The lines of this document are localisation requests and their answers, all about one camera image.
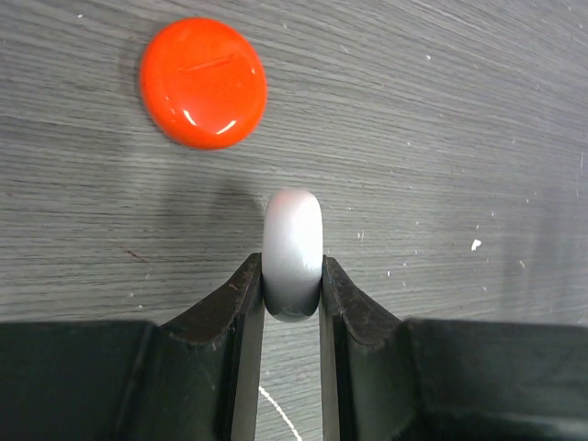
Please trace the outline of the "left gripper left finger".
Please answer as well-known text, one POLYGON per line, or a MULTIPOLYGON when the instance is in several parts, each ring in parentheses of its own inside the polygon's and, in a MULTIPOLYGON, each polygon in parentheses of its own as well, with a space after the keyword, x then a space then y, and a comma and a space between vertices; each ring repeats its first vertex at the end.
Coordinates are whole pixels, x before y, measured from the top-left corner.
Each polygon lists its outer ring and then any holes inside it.
POLYGON ((164 324, 5 322, 4 440, 252 440, 261 256, 164 324))

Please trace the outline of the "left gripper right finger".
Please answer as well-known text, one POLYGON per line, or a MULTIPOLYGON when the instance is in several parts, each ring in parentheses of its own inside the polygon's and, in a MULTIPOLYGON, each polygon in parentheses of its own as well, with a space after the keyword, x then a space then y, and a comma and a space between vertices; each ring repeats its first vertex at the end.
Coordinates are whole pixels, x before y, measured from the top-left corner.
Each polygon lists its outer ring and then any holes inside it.
POLYGON ((582 326, 400 320, 325 257, 327 440, 584 440, 582 326))

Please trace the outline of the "white charging case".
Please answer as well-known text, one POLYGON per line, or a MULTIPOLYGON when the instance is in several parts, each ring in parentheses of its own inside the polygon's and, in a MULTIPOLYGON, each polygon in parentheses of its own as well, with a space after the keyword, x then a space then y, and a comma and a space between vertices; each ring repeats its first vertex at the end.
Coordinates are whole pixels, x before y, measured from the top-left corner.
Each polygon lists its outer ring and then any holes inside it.
POLYGON ((322 285, 322 209, 309 191, 276 193, 266 208, 262 278, 268 312, 301 322, 316 311, 322 285))

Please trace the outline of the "orange charging case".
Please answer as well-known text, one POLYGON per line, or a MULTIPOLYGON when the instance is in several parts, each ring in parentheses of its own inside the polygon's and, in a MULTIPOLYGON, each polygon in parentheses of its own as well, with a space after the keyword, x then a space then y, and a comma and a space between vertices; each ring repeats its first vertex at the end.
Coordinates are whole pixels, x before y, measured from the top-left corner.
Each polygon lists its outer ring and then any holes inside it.
POLYGON ((159 30, 141 57, 142 102, 171 140, 219 150, 253 133, 266 109, 266 74, 253 45, 207 17, 159 30))

